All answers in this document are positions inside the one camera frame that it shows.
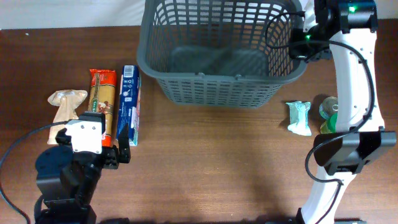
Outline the blue pasta box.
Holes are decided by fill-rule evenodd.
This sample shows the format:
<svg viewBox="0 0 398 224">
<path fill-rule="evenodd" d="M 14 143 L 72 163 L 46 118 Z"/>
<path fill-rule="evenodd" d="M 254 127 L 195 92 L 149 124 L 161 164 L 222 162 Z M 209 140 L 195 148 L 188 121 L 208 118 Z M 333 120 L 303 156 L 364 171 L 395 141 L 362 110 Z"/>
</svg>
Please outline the blue pasta box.
<svg viewBox="0 0 398 224">
<path fill-rule="evenodd" d="M 116 137 L 127 125 L 130 146 L 138 145 L 140 108 L 141 77 L 139 67 L 137 65 L 125 65 L 121 75 Z"/>
</svg>

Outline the mint green packet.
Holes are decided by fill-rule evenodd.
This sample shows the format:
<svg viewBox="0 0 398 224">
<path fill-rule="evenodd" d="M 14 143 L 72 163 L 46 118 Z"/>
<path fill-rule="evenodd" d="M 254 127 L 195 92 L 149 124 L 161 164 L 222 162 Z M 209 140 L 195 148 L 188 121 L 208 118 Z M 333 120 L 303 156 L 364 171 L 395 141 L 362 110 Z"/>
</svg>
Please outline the mint green packet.
<svg viewBox="0 0 398 224">
<path fill-rule="evenodd" d="M 289 120 L 290 124 L 287 129 L 294 134 L 301 136 L 311 136 L 312 132 L 308 125 L 308 112 L 311 107 L 311 102 L 287 102 L 289 107 Z"/>
</svg>

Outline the silver tin can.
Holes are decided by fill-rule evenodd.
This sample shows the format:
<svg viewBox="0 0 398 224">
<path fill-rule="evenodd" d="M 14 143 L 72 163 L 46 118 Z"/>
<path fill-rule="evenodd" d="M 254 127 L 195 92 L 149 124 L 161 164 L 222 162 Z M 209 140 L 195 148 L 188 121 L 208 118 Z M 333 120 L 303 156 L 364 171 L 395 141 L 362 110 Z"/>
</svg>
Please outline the silver tin can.
<svg viewBox="0 0 398 224">
<path fill-rule="evenodd" d="M 323 119 L 329 119 L 338 112 L 338 98 L 335 96 L 325 98 L 320 104 L 318 111 Z"/>
</svg>

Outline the beige food pouch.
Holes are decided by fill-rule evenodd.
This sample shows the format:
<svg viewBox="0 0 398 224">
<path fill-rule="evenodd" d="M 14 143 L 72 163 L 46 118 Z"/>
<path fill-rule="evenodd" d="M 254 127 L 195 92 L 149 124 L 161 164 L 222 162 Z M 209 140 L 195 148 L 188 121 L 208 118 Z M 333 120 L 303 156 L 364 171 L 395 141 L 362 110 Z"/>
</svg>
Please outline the beige food pouch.
<svg viewBox="0 0 398 224">
<path fill-rule="evenodd" d="M 75 110 L 84 102 L 88 93 L 86 90 L 59 90 L 48 97 L 52 106 L 58 106 L 53 123 L 77 119 Z"/>
</svg>

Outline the orange spaghetti packet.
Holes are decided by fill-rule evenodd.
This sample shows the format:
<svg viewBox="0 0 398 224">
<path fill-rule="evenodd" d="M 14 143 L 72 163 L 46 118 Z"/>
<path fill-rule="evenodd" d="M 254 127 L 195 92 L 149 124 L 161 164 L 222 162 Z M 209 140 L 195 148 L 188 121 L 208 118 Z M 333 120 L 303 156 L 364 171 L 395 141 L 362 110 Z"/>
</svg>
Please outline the orange spaghetti packet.
<svg viewBox="0 0 398 224">
<path fill-rule="evenodd" d="M 88 111 L 105 114 L 105 132 L 102 145 L 112 143 L 112 124 L 117 75 L 114 70 L 90 69 L 91 85 Z"/>
</svg>

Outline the green lidded glass jar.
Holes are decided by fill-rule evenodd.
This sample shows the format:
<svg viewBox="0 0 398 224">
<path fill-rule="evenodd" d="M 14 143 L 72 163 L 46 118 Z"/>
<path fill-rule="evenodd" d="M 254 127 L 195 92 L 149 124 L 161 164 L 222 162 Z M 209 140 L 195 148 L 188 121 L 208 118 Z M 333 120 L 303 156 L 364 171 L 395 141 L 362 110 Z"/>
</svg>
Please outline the green lidded glass jar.
<svg viewBox="0 0 398 224">
<path fill-rule="evenodd" d="M 322 123 L 320 126 L 321 134 L 331 134 L 336 133 L 336 120 L 338 117 L 338 113 L 331 115 L 326 121 Z"/>
</svg>

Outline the grey plastic basket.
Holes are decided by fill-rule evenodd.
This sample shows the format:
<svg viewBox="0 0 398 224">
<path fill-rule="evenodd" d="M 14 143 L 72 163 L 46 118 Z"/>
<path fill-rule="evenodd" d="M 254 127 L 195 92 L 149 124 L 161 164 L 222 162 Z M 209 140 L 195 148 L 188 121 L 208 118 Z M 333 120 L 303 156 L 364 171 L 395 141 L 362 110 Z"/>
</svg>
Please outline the grey plastic basket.
<svg viewBox="0 0 398 224">
<path fill-rule="evenodd" d="M 299 0 L 147 1 L 137 62 L 181 105 L 258 108 L 306 63 L 287 43 Z"/>
</svg>

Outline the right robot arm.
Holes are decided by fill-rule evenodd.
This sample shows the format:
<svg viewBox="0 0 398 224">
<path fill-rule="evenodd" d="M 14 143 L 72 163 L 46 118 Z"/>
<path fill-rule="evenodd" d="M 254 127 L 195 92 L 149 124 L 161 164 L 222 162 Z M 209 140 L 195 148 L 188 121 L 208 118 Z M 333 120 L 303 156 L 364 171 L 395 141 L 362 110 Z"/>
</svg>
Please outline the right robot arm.
<svg viewBox="0 0 398 224">
<path fill-rule="evenodd" d="M 378 19 L 374 1 L 308 1 L 303 26 L 292 31 L 290 56 L 313 60 L 328 50 L 338 90 L 335 132 L 315 138 L 308 158 L 317 163 L 308 200 L 297 223 L 333 223 L 349 183 L 396 145 L 377 102 L 374 50 Z"/>
</svg>

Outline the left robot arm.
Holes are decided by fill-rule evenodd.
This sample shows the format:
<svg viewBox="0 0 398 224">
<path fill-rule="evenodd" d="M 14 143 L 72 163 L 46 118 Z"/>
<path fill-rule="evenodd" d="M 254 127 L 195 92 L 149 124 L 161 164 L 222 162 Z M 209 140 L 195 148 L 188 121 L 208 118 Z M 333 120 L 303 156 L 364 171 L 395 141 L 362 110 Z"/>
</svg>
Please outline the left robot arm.
<svg viewBox="0 0 398 224">
<path fill-rule="evenodd" d="M 85 112 L 62 122 L 57 145 L 35 162 L 36 184 L 42 195 L 34 207 L 36 223 L 95 223 L 90 202 L 103 169 L 117 169 L 131 160 L 129 126 L 118 136 L 117 146 L 103 146 L 103 113 Z"/>
</svg>

